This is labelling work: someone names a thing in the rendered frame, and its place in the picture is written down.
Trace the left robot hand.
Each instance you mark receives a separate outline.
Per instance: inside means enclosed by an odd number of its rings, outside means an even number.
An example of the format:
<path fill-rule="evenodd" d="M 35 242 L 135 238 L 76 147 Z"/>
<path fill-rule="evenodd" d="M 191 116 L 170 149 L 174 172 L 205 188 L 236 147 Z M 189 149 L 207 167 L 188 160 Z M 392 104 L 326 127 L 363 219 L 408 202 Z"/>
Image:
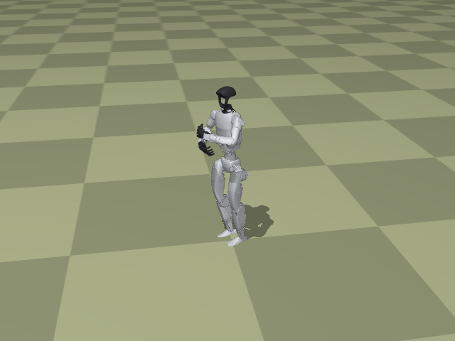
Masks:
<path fill-rule="evenodd" d="M 203 129 L 203 124 L 201 124 L 200 126 L 198 126 L 197 131 L 198 131 L 198 132 L 197 132 L 197 134 L 198 134 L 197 137 L 199 137 L 199 138 L 201 138 L 201 139 L 203 139 L 203 134 L 204 134 L 204 133 L 205 133 L 205 134 L 210 134 L 209 132 L 207 132 L 207 131 L 205 131 L 205 130 Z M 207 141 L 207 140 L 206 140 L 206 141 Z"/>

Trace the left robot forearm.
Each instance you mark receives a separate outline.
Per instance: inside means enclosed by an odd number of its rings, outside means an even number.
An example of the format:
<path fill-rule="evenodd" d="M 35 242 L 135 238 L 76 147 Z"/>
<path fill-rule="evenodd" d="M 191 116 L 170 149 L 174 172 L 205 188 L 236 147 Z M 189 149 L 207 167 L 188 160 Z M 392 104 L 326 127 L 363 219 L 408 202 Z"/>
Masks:
<path fill-rule="evenodd" d="M 234 139 L 232 137 L 225 137 L 225 136 L 218 136 L 216 134 L 203 134 L 203 139 L 209 142 L 214 142 L 215 144 L 219 144 L 220 146 L 224 146 L 225 144 L 232 144 Z"/>

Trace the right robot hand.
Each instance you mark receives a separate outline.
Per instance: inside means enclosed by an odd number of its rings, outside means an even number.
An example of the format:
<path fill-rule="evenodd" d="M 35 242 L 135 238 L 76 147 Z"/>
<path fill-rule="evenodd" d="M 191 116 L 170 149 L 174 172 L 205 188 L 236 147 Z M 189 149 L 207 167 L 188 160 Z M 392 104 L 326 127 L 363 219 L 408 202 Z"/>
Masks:
<path fill-rule="evenodd" d="M 209 156 L 214 155 L 214 153 L 213 153 L 214 151 L 212 151 L 212 149 L 207 150 L 207 149 L 210 148 L 210 146 L 209 146 L 209 147 L 206 147 L 205 143 L 203 143 L 202 141 L 200 141 L 200 142 L 198 143 L 198 145 L 199 145 L 199 149 L 202 150 L 205 154 L 207 154 L 207 155 L 209 155 Z M 210 151 L 212 151 L 212 152 L 210 152 Z M 213 153 L 213 154 L 211 154 L 211 153 Z"/>

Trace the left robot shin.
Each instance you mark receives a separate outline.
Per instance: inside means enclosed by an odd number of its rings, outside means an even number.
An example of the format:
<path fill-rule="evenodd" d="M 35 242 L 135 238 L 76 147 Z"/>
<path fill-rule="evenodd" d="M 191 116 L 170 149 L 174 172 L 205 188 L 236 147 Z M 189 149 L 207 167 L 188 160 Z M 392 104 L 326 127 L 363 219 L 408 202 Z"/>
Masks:
<path fill-rule="evenodd" d="M 234 223 L 234 226 L 236 228 L 236 232 L 238 237 L 240 239 L 244 239 L 244 227 L 245 227 L 245 220 L 246 220 L 246 214 L 245 214 L 245 206 L 240 205 L 239 210 L 237 211 L 237 214 L 232 210 L 232 220 Z M 242 237 L 242 238 L 241 238 Z"/>

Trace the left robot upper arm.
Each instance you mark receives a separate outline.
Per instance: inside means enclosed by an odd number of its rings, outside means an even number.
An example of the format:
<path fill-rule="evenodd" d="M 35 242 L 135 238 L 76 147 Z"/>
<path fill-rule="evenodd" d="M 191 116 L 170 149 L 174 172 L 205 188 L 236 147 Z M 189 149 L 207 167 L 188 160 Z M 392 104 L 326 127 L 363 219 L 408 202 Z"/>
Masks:
<path fill-rule="evenodd" d="M 232 130 L 231 130 L 231 137 L 234 139 L 232 144 L 226 144 L 228 148 L 234 148 L 237 144 L 237 140 L 239 138 L 240 132 L 242 127 L 244 126 L 245 121 L 240 118 L 238 115 L 232 119 Z"/>

